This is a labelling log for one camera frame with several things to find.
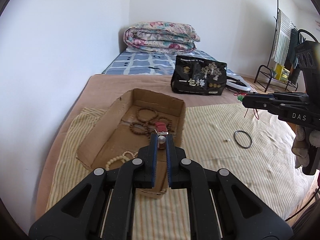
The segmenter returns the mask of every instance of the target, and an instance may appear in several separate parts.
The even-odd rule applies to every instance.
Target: bed
[[[203,51],[194,53],[198,53],[198,57],[210,57]],[[37,194],[36,218],[88,174],[77,163],[75,152],[61,155],[61,147],[72,121],[84,108],[107,111],[115,99],[133,88],[148,89],[184,100],[187,114],[182,147],[187,156],[205,168],[229,169],[280,217],[287,218],[313,181],[313,177],[303,175],[301,169],[294,169],[294,155],[291,153],[294,133],[290,127],[263,110],[259,110],[260,121],[251,111],[244,121],[246,109],[228,90],[224,90],[221,96],[174,94],[168,74],[173,73],[175,55],[150,53],[148,58],[142,57],[145,54],[124,52],[103,74],[89,79],[60,128],[45,162]],[[235,129],[251,133],[254,147],[244,150],[233,142],[223,144],[224,139],[232,139]],[[168,189],[160,200],[137,195],[133,239],[185,240],[189,239],[189,230],[185,191]]]

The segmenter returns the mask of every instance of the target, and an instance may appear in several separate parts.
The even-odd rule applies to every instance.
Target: silver ball
[[[165,143],[165,137],[164,137],[163,135],[160,135],[160,136],[158,137],[158,143],[159,143],[159,144]]]

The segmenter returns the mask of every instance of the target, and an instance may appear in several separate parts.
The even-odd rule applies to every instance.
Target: glove
[[[296,156],[295,168],[297,169],[300,166],[306,167],[309,165],[308,149],[310,144],[320,147],[320,131],[297,125],[295,132],[296,138],[291,150]]]

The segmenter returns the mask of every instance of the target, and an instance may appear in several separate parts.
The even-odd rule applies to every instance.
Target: yellow striped sheet
[[[257,120],[241,104],[187,108],[182,148],[204,168],[227,168],[280,217],[287,218],[308,191],[313,176],[294,168],[290,127],[267,111]],[[76,160],[76,149],[104,110],[85,108],[72,122],[57,162],[47,210],[89,172]],[[233,140],[245,130],[253,145],[240,148]],[[247,138],[239,136],[246,143]],[[190,239],[186,190],[171,190],[161,199],[136,195],[133,239]]]

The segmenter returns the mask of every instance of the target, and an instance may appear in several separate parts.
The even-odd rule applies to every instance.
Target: brown cardboard box
[[[104,168],[110,159],[123,152],[135,153],[149,144],[149,139],[145,135],[136,135],[129,130],[130,123],[137,121],[136,111],[141,107],[151,107],[157,110],[159,115],[170,118],[175,145],[181,146],[186,109],[184,101],[150,90],[133,89],[124,93],[111,105],[81,143],[77,157],[85,168],[89,170]],[[143,119],[148,119],[153,114],[148,110],[140,111]],[[118,168],[121,164],[117,161],[110,165],[110,169]],[[158,150],[155,187],[141,189],[138,192],[160,198],[168,187],[166,173],[165,150]]]

